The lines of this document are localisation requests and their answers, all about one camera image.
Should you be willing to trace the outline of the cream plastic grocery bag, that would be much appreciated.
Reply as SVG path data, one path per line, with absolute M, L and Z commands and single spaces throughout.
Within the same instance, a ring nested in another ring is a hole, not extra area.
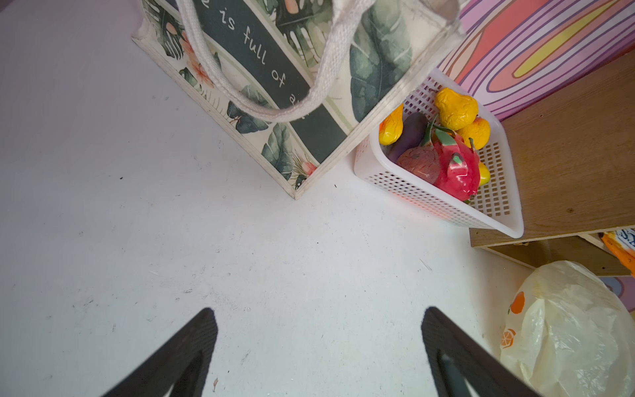
M 634 321 L 600 278 L 556 261 L 520 286 L 499 360 L 542 396 L 632 396 Z

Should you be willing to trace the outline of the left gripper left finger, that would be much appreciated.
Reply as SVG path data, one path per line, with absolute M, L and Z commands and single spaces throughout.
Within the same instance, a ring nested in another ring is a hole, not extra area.
M 203 395 L 217 337 L 214 312 L 202 309 L 106 395 Z

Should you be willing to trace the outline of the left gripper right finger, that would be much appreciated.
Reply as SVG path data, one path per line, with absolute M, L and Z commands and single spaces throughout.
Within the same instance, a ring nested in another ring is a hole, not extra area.
M 440 309 L 426 309 L 421 331 L 438 395 L 537 395 Z

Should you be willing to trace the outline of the leaf print canvas tote bag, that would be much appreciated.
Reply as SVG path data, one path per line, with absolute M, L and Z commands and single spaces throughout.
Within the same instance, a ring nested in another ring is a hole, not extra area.
M 296 199 L 464 38 L 461 1 L 144 1 L 142 48 Z

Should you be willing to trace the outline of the orange Fox's candy bag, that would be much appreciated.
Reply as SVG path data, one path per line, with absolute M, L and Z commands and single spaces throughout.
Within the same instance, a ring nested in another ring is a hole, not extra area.
M 634 229 L 625 228 L 604 233 L 601 237 L 605 246 L 613 253 L 631 275 L 635 273 Z

